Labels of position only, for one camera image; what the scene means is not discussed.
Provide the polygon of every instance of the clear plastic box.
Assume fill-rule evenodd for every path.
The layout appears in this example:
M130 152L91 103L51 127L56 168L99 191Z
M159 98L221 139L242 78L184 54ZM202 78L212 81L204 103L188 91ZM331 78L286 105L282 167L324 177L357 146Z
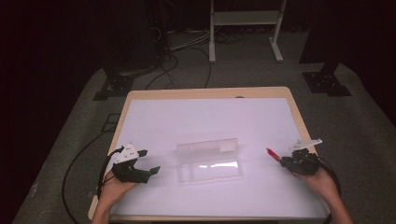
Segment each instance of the clear plastic box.
M177 145L180 183L202 183L242 175L238 162L238 139Z

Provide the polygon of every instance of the white plastic mount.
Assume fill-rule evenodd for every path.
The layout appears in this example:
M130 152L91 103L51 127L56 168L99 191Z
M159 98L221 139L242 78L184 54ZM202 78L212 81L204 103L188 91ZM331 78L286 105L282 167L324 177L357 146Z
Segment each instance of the white plastic mount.
M122 163L125 161L131 161L134 159L139 158L139 153L137 153L136 148L131 143L128 143L128 145L122 150L120 155L116 158L116 161L114 163Z
M292 147L289 147L289 150L294 151L294 150L300 150L306 147L312 147L314 145L322 143L322 140L297 140L297 143L295 143Z

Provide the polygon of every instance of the red marker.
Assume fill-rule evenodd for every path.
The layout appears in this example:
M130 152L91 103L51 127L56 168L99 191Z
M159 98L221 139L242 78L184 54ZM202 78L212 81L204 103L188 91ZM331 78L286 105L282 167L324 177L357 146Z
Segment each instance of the red marker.
M280 157L271 149L267 148L268 154L272 156L276 161L280 161Z

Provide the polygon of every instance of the gray carpet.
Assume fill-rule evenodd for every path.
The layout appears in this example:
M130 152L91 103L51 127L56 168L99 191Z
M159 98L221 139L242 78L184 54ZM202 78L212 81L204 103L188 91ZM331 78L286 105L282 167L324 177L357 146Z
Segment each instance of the gray carpet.
M230 45L216 45L217 62L211 65L208 88L287 86L313 139L320 138L318 154L332 164L344 192L344 200L356 223L394 223L396 220L396 129L361 85L356 74L340 65L335 74L352 96L329 97L311 93L302 72L318 71L322 64L298 64L307 33L282 32L278 39L284 62L277 63L269 46L269 34L246 35ZM193 35L172 35L172 44L185 43ZM207 52L207 44L197 48ZM177 67L170 72L178 89L203 88L209 72L205 55L194 49L174 53ZM169 68L175 61L165 62ZM138 77L134 90L143 90L162 72ZM93 101L106 79L103 70L92 74L65 123L40 174L35 193L28 195L14 223L73 223L62 202L64 175L76 155L101 133L107 115L120 113L125 97ZM151 89L172 89L167 76ZM86 147L70 169L65 198L78 223L89 223L88 210L112 133ZM281 224L321 223L320 220L283 220Z

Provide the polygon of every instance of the white metal stand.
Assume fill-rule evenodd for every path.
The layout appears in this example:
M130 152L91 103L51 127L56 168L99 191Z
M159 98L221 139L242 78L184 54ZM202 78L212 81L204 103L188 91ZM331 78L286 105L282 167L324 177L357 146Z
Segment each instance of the white metal stand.
M271 48L276 57L276 61L283 62L283 57L280 54L277 46L277 37L282 23L287 0L282 0L280 10L268 11L227 11L215 12L214 0L210 3L210 41L209 41L209 61L216 62L215 53L215 26L216 25L262 25L275 24L274 36L269 37Z

